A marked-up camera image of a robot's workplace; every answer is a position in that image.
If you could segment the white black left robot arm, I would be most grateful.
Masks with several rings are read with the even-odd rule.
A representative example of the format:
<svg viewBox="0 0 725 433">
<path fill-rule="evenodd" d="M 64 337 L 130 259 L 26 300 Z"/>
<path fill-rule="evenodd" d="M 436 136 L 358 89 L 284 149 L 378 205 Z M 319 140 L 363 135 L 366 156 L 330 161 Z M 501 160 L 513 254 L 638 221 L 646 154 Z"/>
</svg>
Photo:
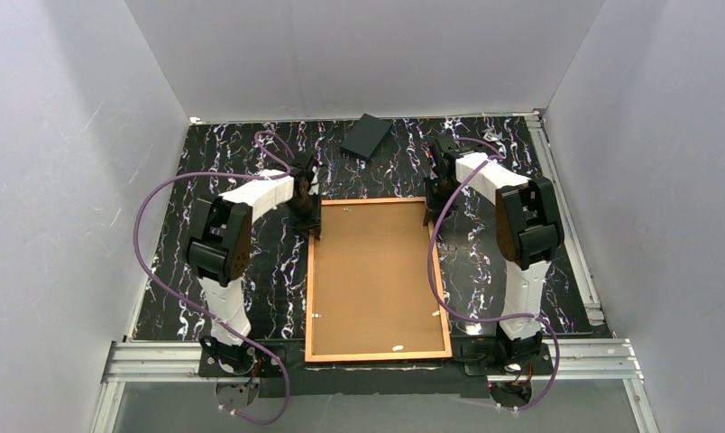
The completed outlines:
<svg viewBox="0 0 725 433">
<path fill-rule="evenodd" d="M 192 207 L 186 262 L 197 278 L 206 304 L 222 324 L 213 323 L 200 343 L 212 363 L 244 376 L 259 362 L 255 348 L 243 342 L 251 330 L 243 297 L 243 275 L 252 251 L 252 226 L 266 213 L 285 205 L 290 228 L 306 238 L 321 236 L 319 173 L 309 152 L 298 154 L 283 170 L 263 170 L 257 180 L 199 198 Z"/>
</svg>

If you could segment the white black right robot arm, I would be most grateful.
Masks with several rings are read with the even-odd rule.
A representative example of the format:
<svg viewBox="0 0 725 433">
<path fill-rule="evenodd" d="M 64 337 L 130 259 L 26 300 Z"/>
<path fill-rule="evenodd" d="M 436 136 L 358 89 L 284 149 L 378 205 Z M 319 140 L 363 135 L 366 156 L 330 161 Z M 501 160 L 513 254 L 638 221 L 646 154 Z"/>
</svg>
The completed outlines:
<svg viewBox="0 0 725 433">
<path fill-rule="evenodd" d="M 428 251 L 435 253 L 441 225 L 464 189 L 481 194 L 494 206 L 496 242 L 506 270 L 503 310 L 491 319 L 496 326 L 492 346 L 458 359 L 502 369 L 528 364 L 543 351 L 543 288 L 564 241 L 564 229 L 553 182 L 505 168 L 487 153 L 490 148 L 479 139 L 446 135 L 429 143 L 425 221 L 433 226 Z"/>
</svg>

